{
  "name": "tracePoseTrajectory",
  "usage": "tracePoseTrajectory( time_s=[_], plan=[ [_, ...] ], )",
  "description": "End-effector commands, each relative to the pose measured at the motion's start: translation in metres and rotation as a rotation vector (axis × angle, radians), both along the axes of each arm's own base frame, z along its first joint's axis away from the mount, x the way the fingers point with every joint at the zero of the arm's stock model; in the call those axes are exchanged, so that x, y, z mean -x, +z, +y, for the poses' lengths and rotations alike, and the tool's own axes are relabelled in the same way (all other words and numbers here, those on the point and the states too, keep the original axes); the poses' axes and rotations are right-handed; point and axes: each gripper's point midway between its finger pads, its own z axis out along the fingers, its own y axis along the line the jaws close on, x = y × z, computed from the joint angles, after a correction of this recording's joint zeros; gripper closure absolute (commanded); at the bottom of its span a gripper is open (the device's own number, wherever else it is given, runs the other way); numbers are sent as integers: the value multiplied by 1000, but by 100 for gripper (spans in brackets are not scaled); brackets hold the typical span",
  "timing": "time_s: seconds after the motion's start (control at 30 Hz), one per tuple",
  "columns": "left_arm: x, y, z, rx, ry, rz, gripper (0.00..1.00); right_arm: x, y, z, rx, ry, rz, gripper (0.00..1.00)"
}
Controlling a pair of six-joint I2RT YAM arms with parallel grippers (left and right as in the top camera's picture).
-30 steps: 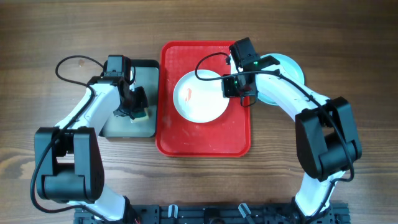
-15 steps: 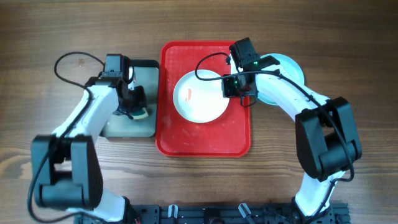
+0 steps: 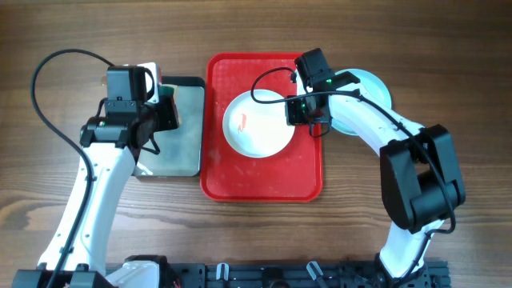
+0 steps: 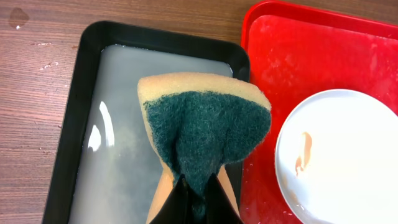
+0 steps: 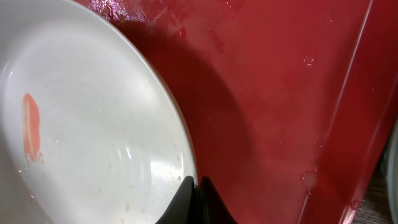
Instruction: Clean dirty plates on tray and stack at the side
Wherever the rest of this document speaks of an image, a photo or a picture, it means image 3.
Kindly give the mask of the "green and yellow sponge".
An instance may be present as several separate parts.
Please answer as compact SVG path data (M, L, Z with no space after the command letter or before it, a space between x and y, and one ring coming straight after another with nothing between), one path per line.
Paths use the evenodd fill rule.
M178 86L174 84L161 84L158 86L159 101L163 102L165 99L172 99L176 94Z

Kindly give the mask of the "white plate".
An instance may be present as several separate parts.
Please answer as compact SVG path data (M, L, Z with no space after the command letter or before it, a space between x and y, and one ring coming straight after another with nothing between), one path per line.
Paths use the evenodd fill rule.
M222 119L222 132L231 148L249 158L267 158L283 150L295 127L286 122L282 100L271 90L248 90L237 96Z

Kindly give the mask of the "light blue plate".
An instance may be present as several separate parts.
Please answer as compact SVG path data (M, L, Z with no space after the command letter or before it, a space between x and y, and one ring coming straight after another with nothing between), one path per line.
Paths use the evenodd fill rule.
M336 74L342 74L344 72L350 72L359 78L360 83L364 85L372 98L379 100L382 104L390 109L393 107L393 100L389 89L385 83L375 74L372 74L367 70L361 70L357 68L339 70L336 72Z
M332 118L331 119L331 127L333 129L335 129L337 132L339 133L342 133L342 134L347 134L347 135L350 135L350 136L357 136L358 134L353 130L351 129L347 124L335 119L335 118Z

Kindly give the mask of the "light blue plate front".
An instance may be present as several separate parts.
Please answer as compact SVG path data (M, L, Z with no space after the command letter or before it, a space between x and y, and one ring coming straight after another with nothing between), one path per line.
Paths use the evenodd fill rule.
M332 118L331 119L331 127L333 129L335 129L337 132L339 133L342 133L342 134L347 134L347 135L350 135L350 136L357 136L358 134L353 130L351 129L347 124L335 119L335 118Z

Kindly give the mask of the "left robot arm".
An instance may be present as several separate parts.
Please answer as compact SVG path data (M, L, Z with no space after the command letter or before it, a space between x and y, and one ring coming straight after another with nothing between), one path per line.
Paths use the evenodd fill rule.
M174 91L154 62L111 66L107 97L82 128L74 187L50 244L15 287L161 287L173 279L163 256L142 256L106 272L106 250L121 193L154 135L178 128Z

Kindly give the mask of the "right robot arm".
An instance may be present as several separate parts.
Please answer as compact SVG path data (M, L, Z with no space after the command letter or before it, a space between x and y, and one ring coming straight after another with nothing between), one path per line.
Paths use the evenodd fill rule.
M335 72L320 49L294 64L298 92L287 99L288 123L345 126L378 155L382 202L391 219L378 262L392 286L416 278L432 237L454 232L454 211L466 199L450 133L399 115L384 101L386 87L378 78L363 70Z

